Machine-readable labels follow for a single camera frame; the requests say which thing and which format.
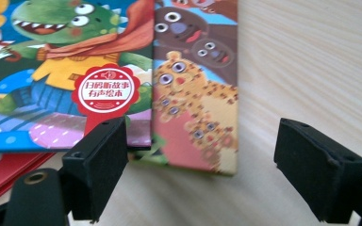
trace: cartoon animal face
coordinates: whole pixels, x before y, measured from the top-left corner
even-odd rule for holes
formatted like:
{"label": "cartoon animal face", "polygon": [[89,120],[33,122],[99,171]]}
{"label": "cartoon animal face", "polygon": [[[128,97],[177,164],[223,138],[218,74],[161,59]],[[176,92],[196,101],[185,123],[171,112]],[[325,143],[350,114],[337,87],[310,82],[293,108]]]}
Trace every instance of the cartoon animal face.
{"label": "cartoon animal face", "polygon": [[224,147],[224,139],[229,138],[230,128],[221,128],[217,121],[210,119],[209,113],[198,121],[188,121],[185,129],[189,132],[190,141],[200,149],[220,149]]}
{"label": "cartoon animal face", "polygon": [[156,10],[155,31],[156,39],[161,45],[188,49],[207,36],[208,24],[187,10],[166,7]]}
{"label": "cartoon animal face", "polygon": [[213,68],[226,67],[236,58],[228,46],[213,39],[198,40],[193,45],[191,52],[197,61]]}
{"label": "cartoon animal face", "polygon": [[161,113],[160,120],[162,122],[168,122],[185,113],[187,111],[186,104],[185,99],[162,96],[154,102],[154,109]]}
{"label": "cartoon animal face", "polygon": [[181,58],[180,52],[169,52],[167,59],[154,75],[155,89],[159,95],[186,97],[206,85],[207,80],[202,69],[195,63]]}
{"label": "cartoon animal face", "polygon": [[58,45],[117,32],[120,20],[111,10],[81,0],[25,1],[11,15],[20,34]]}
{"label": "cartoon animal face", "polygon": [[216,2],[215,0],[172,0],[173,5],[180,8],[203,8]]}

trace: leopard spots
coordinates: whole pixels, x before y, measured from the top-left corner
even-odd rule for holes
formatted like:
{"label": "leopard spots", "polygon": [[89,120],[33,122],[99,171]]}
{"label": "leopard spots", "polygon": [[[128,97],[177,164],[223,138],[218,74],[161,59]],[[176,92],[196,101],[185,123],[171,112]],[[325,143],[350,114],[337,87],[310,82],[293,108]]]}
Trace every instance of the leopard spots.
{"label": "leopard spots", "polygon": [[153,102],[154,109],[161,113],[160,120],[168,122],[171,119],[180,117],[187,111],[186,100],[174,98],[172,96],[162,96],[157,101]]}
{"label": "leopard spots", "polygon": [[192,120],[185,123],[189,141],[201,158],[216,170],[228,169],[224,163],[234,162],[238,150],[236,117],[238,89],[210,81],[194,62],[170,51],[154,74],[154,110],[161,122],[169,122],[184,113]]}

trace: table surface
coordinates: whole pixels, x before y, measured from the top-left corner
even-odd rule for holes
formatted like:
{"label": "table surface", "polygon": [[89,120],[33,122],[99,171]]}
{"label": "table surface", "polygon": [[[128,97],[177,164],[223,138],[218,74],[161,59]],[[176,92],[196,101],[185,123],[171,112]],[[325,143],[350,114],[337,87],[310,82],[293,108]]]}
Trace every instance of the table surface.
{"label": "table surface", "polygon": [[129,164],[96,225],[323,224],[272,157],[281,118],[362,156],[362,0],[239,0],[239,93],[236,176]]}

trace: picture book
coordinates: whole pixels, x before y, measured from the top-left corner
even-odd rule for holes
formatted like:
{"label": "picture book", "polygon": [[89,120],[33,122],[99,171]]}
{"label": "picture book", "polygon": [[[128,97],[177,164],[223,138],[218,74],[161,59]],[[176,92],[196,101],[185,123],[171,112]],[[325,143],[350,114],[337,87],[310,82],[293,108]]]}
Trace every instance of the picture book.
{"label": "picture book", "polygon": [[153,0],[0,0],[0,152],[71,149],[125,115],[151,146]]}
{"label": "picture book", "polygon": [[237,0],[156,0],[153,145],[136,161],[237,171]]}
{"label": "picture book", "polygon": [[0,153],[0,196],[24,173],[48,160],[53,153]]}

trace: red book edge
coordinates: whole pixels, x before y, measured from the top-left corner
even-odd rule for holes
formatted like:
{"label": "red book edge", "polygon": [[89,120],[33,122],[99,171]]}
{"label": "red book edge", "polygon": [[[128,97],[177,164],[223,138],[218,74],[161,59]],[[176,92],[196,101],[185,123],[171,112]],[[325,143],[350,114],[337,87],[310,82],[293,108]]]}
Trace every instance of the red book edge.
{"label": "red book edge", "polygon": [[0,185],[0,197],[5,194],[7,191],[11,189],[14,182],[21,177],[23,174],[30,172],[36,168],[38,168],[40,165],[42,165],[44,162],[46,162],[49,158],[51,158],[55,153],[42,153],[38,157],[36,157],[36,160],[31,162],[29,165],[25,166],[24,168],[19,169],[16,171],[5,183]]}

